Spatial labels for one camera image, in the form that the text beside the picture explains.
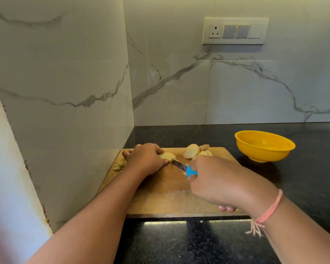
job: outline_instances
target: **bowl rim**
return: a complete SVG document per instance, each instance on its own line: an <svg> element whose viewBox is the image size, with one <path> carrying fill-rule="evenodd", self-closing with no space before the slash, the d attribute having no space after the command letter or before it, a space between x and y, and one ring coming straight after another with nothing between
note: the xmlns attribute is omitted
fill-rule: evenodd
<svg viewBox="0 0 330 264"><path fill-rule="evenodd" d="M291 148L288 149L288 150L270 150L270 149L266 149L266 148L264 148L264 147L260 147L260 146L252 145L252 144L249 144L249 143L247 143L247 142L244 142L244 141L242 141L240 138L238 138L238 134L243 133L243 132L262 132L262 133L268 133L269 135L278 136L278 137L283 138L284 140L290 142L290 143L291 143ZM267 151L286 152L286 151L291 151L291 150L293 150L293 149L296 148L296 144L295 144L293 141L291 141L290 139L288 139L288 138L286 138L286 137L283 137L283 136L281 136L281 135L275 134L275 133L271 133L271 132L263 132L263 131L255 131L255 130L245 130L245 131L239 131L239 132L235 133L235 138L236 138L238 141L240 141L240 142L242 142L242 143L244 143L244 144L246 144L246 145L249 145L249 146L251 146L251 147L255 147L255 148L259 148L259 149L263 149L263 150L267 150Z"/></svg>

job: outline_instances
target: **person's right arm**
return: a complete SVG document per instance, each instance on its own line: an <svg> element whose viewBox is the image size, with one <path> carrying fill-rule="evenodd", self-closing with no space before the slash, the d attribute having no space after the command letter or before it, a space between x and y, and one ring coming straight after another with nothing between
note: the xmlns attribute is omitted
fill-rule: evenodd
<svg viewBox="0 0 330 264"><path fill-rule="evenodd" d="M199 156L190 166L198 172L189 178L192 192L229 211L237 207L257 219L278 196L267 179L229 160ZM263 224L283 264L330 263L330 234L285 196Z"/></svg>

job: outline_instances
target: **hand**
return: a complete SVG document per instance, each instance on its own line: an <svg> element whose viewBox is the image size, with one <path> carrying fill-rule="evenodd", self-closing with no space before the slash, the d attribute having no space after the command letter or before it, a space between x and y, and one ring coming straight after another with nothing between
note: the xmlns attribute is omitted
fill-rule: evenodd
<svg viewBox="0 0 330 264"><path fill-rule="evenodd" d="M221 211L238 207L260 217L275 201L278 189L267 179L220 157L200 155L190 163L198 176L189 178L192 192L219 205Z"/></svg>
<svg viewBox="0 0 330 264"><path fill-rule="evenodd" d="M167 159L157 155L162 153L164 150L156 144L137 144L134 149L123 150L122 155L127 161L127 168L132 168L146 177L168 163Z"/></svg>

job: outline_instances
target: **wall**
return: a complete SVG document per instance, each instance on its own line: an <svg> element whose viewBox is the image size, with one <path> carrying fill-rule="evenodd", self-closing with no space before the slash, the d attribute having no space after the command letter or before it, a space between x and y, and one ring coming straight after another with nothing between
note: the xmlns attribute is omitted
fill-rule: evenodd
<svg viewBox="0 0 330 264"><path fill-rule="evenodd" d="M124 0L136 125L330 121L330 0ZM203 46L205 17L268 17Z"/></svg>
<svg viewBox="0 0 330 264"><path fill-rule="evenodd" d="M0 98L56 231L134 126L123 0L0 0Z"/></svg>
<svg viewBox="0 0 330 264"><path fill-rule="evenodd" d="M0 101L0 263L24 263L52 235Z"/></svg>

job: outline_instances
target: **knife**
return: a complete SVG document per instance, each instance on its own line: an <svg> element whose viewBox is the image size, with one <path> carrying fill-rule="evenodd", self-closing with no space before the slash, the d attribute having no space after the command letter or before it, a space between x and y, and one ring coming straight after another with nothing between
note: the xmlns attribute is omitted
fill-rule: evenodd
<svg viewBox="0 0 330 264"><path fill-rule="evenodd" d="M191 175L198 176L198 173L196 171L194 171L193 169L191 169L190 166L186 166L185 164L182 164L181 162L174 160L174 159L172 160L171 163L174 166L178 167L180 170L184 171L187 174L187 178L189 178L189 176L191 176Z"/></svg>

